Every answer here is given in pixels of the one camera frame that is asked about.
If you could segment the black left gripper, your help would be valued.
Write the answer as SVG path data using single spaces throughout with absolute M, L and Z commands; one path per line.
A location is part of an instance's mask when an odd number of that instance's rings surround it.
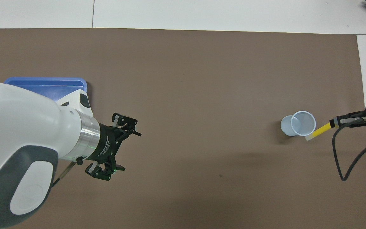
M 125 171 L 125 167 L 116 164 L 115 155 L 120 147 L 120 141 L 127 139 L 134 134 L 141 136 L 142 134 L 136 131 L 138 121 L 129 116 L 120 113 L 113 113 L 112 127 L 104 124 L 99 124 L 100 139 L 93 153 L 86 159 L 97 161 L 91 163 L 86 169 L 85 173 L 93 178 L 109 181 L 112 174 L 117 171 Z

